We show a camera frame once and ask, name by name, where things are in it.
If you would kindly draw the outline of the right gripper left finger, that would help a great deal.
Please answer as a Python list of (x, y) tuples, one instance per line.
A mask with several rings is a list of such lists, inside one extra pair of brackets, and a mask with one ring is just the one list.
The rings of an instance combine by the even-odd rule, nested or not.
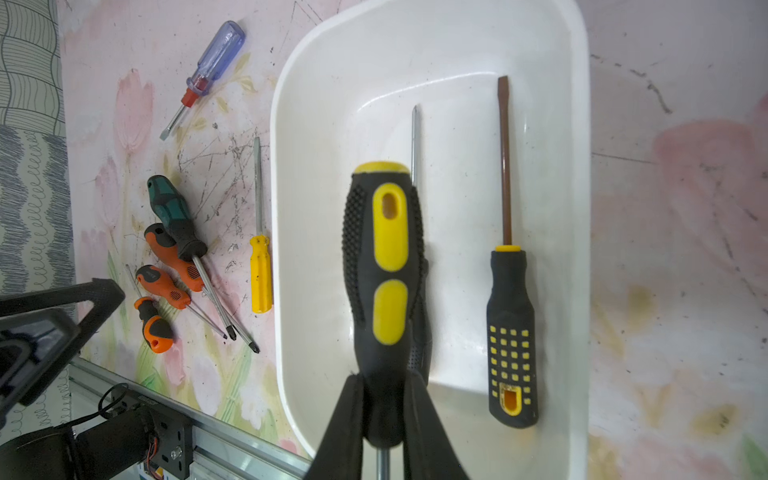
[(350, 375), (304, 480), (360, 480), (363, 462), (364, 380)]

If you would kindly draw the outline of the black yellow oval-grip screwdriver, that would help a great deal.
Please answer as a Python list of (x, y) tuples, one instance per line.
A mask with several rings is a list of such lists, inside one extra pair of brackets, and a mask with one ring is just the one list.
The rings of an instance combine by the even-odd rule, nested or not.
[(405, 165), (364, 163), (352, 174), (343, 218), (343, 275), (365, 390), (363, 436), (376, 451), (379, 479), (389, 478), (390, 451), (404, 438), (410, 318), (420, 284), (419, 198), (412, 189)]

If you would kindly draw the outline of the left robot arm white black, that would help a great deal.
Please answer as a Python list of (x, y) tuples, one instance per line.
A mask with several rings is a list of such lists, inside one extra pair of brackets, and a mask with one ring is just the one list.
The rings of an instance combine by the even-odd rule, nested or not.
[[(109, 279), (1, 299), (1, 415), (32, 405), (124, 301)], [(123, 398), (99, 405), (102, 423), (81, 433), (93, 415), (49, 426), (5, 442), (4, 479), (111, 479), (155, 449), (150, 410), (116, 412)]]

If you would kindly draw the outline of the black yellow-dotted brown-shaft screwdriver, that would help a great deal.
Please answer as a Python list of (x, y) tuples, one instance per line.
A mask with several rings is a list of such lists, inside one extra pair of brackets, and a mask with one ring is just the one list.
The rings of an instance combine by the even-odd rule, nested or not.
[(535, 310), (529, 297), (526, 252), (513, 242), (509, 79), (497, 80), (501, 152), (502, 242), (491, 253), (487, 304), (489, 412), (500, 423), (527, 429), (538, 422)]

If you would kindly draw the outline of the black handle yellow-end screwdriver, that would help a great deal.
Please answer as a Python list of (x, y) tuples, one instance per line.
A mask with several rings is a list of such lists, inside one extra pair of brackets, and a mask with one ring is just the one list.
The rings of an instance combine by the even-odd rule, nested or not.
[[(417, 192), (419, 161), (421, 158), (421, 120), (420, 109), (415, 105), (411, 115), (411, 182), (412, 192)], [(425, 384), (429, 383), (432, 358), (432, 331), (428, 318), (426, 302), (426, 278), (429, 263), (425, 257), (423, 240), (423, 222), (419, 202), (416, 202), (416, 247), (419, 259), (420, 284), (412, 316), (412, 344), (409, 368), (418, 372)]]

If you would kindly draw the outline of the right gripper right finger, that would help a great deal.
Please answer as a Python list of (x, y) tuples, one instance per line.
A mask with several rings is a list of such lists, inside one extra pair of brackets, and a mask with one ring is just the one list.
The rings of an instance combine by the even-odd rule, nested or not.
[(404, 478), (463, 479), (458, 460), (423, 378), (409, 370), (403, 391)]

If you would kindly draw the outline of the yellow handle screwdriver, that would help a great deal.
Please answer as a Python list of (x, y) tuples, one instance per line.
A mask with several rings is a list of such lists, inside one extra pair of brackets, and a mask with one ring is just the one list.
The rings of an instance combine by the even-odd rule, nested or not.
[(273, 307), (273, 286), (270, 240), (265, 233), (263, 221), (263, 176), (259, 136), (255, 137), (253, 154), (256, 234), (250, 240), (252, 248), (250, 257), (251, 299), (253, 312), (255, 314), (265, 314)]

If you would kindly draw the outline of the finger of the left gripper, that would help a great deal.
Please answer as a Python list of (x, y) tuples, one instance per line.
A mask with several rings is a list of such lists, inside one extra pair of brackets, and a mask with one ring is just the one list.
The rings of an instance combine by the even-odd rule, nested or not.
[(1, 298), (1, 412), (29, 406), (124, 302), (111, 279)]

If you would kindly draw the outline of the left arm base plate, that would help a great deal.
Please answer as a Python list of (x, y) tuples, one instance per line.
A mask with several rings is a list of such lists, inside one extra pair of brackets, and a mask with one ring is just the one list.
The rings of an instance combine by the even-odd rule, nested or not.
[(188, 479), (193, 463), (192, 421), (159, 403), (141, 404), (151, 419), (150, 450), (145, 467), (152, 479)]

